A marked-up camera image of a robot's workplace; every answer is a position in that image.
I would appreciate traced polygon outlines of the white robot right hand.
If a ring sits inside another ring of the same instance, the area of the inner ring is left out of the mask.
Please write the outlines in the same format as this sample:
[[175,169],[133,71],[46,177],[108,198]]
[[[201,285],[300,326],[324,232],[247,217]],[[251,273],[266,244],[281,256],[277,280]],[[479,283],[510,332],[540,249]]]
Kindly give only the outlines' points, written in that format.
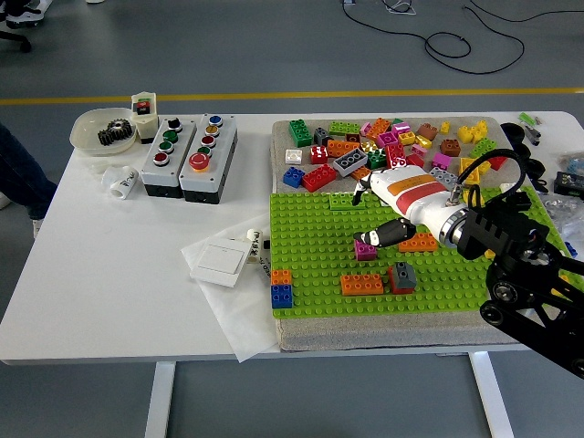
[[375,247],[397,245],[413,238],[416,226],[426,226],[440,243],[454,247],[462,235],[468,208],[432,175],[416,165],[370,173],[359,179],[352,203],[370,190],[400,217],[377,228],[356,233],[354,239]]

